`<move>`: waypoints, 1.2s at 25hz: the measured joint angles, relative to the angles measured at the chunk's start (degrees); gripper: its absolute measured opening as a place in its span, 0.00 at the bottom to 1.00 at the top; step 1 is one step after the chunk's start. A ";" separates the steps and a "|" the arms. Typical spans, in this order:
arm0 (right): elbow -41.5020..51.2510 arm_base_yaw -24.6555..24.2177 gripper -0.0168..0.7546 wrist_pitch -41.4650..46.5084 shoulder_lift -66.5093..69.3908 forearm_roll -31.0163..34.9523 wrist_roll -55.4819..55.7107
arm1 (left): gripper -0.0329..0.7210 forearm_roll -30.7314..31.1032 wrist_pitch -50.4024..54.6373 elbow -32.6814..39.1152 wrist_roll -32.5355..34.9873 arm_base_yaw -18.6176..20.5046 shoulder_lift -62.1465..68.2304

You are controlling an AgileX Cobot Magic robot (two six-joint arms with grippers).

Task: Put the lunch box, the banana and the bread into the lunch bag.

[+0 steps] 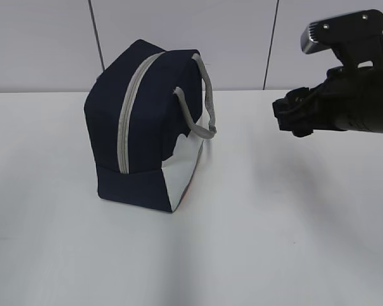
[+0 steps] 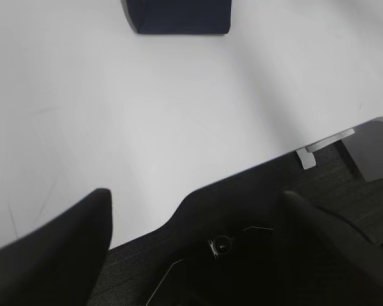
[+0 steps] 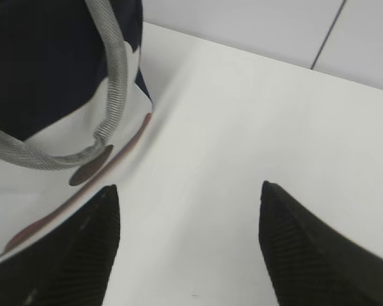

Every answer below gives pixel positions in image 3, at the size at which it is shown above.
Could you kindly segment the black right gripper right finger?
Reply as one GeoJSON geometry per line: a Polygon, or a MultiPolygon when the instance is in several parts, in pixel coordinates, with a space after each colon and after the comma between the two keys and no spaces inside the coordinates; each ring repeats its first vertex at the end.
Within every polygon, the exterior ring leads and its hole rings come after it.
{"type": "Polygon", "coordinates": [[[259,245],[279,305],[383,305],[383,259],[268,181],[259,245]]]}

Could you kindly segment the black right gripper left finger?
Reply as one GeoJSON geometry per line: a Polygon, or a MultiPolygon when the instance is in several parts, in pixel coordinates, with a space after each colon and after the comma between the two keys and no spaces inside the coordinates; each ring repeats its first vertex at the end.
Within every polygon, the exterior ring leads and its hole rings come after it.
{"type": "Polygon", "coordinates": [[[101,305],[120,230],[117,188],[106,186],[54,231],[0,263],[0,306],[101,305]]]}

